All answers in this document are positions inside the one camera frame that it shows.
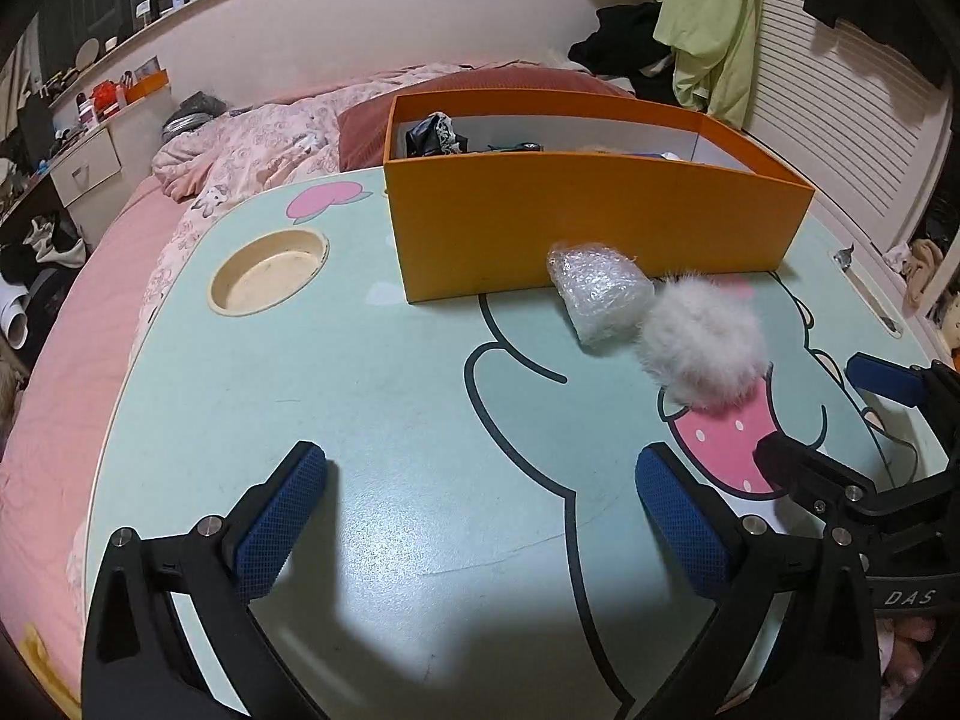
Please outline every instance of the pillow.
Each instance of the pillow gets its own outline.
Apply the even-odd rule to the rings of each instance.
[[[448,89],[559,89],[632,98],[629,92],[606,81],[573,70],[552,70],[534,65],[488,68],[453,73],[407,86],[347,108],[337,117],[340,126],[340,171],[383,165],[387,119],[394,96]]]

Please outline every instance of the open rectangular box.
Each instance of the open rectangular box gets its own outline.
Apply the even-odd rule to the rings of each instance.
[[[435,111],[472,153],[405,157]],[[487,151],[523,142],[544,151]],[[549,90],[398,95],[383,169],[409,302],[548,286],[555,244],[603,242],[649,276],[772,271],[814,191],[703,114]]]

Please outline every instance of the table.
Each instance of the table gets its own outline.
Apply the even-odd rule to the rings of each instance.
[[[227,256],[288,227],[304,189],[344,181],[370,195],[301,220],[329,240],[309,284],[248,317],[208,308]],[[331,717],[633,717],[712,612],[638,501],[642,447],[666,440],[740,514],[791,531],[812,523],[752,465],[766,432],[816,442],[880,488],[944,462],[920,415],[844,385],[853,352],[925,358],[870,312],[813,218],[776,276],[722,280],[755,306],[773,370],[752,402],[706,418],[666,401],[632,344],[582,351],[555,290],[408,305],[383,191],[381,169],[266,191],[200,242],[104,446],[88,592],[114,529],[183,533],[312,440],[328,489],[251,608]],[[178,608],[215,695],[238,706]],[[743,685],[775,632],[776,613]]]

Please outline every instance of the light green garment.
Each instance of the light green garment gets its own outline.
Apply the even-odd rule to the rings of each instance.
[[[673,47],[684,108],[743,127],[754,79],[761,0],[664,0],[654,39]]]

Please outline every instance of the white fluffy ball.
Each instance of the white fluffy ball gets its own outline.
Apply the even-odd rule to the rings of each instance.
[[[741,402],[770,365],[751,306],[695,276],[668,282],[656,298],[640,354],[670,398],[704,410]]]

